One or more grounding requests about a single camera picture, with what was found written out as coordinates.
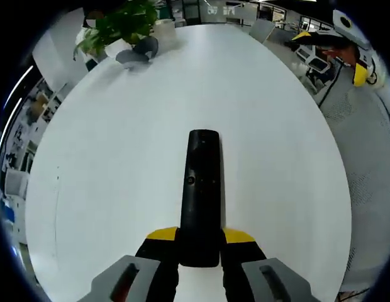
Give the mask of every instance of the white table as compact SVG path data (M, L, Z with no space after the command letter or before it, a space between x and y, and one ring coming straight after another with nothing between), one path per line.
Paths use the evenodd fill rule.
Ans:
M333 302L350 246L342 160L311 96L276 56L228 25L177 29L180 49L141 72L107 59L67 96L31 170L26 227L53 302L146 235L179 226L190 130L223 141L226 224L251 234ZM226 301L221 268L180 267L175 301Z

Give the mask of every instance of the green leaves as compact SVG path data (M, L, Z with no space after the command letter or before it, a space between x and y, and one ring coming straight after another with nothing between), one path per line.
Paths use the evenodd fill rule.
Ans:
M157 20L157 12L149 0L130 0L116 11L96 20L96 29L88 30L85 39L74 50L99 53L105 46L120 38L129 44L136 45L141 37L149 36Z

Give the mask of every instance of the wall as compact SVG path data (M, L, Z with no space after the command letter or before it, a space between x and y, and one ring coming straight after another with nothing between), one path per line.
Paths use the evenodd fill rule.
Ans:
M83 58L78 55L73 60L83 18L82 8L65 14L44 33L33 50L37 67L53 91L59 91L66 83L75 86L87 74Z

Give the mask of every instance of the oval table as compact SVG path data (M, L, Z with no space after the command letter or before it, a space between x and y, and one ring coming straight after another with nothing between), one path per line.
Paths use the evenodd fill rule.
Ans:
M53 302L76 301L148 233L179 226L188 134L207 128L222 139L226 225L333 302L351 212L324 117L291 71L239 29L188 26L177 36L180 47L145 70L101 62L44 133L26 202L40 284ZM179 274L175 301L226 301L220 267Z

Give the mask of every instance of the desk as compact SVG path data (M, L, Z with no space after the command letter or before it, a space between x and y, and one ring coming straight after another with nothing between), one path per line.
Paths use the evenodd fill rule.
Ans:
M350 197L324 117L293 73L230 25L177 29L147 70L106 59L70 92L31 169L26 231L53 302L146 235L179 226L189 131L219 132L226 225L253 236L333 302L350 247ZM226 301L222 271L180 267L175 301Z

